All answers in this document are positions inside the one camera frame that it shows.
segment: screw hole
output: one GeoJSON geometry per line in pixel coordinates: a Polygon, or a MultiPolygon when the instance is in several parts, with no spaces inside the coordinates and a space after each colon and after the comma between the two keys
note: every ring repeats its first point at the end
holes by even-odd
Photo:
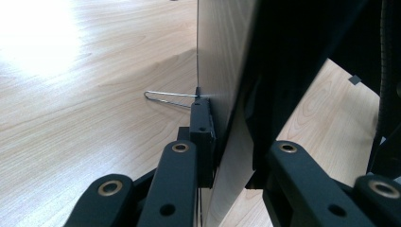
{"type": "Polygon", "coordinates": [[[171,216],[175,212],[175,206],[173,204],[165,204],[160,207],[160,214],[162,216],[171,216]]]}
{"type": "Polygon", "coordinates": [[[292,146],[290,144],[281,144],[280,150],[282,150],[283,152],[287,152],[287,153],[295,153],[297,151],[297,148],[295,148],[294,146],[292,146]]]}
{"type": "Polygon", "coordinates": [[[189,150],[189,146],[187,144],[176,144],[172,149],[176,152],[186,152],[189,150]]]}
{"type": "Polygon", "coordinates": [[[331,204],[328,206],[328,210],[333,213],[335,216],[339,217],[345,217],[347,213],[345,212],[344,209],[342,209],[340,206],[337,206],[336,204],[331,204]]]}
{"type": "Polygon", "coordinates": [[[123,184],[120,181],[107,181],[99,187],[97,193],[100,196],[109,197],[119,192],[122,187],[123,184]]]}
{"type": "Polygon", "coordinates": [[[380,182],[380,181],[369,181],[369,187],[382,197],[386,197],[389,199],[398,199],[400,198],[400,192],[393,186],[380,182]]]}

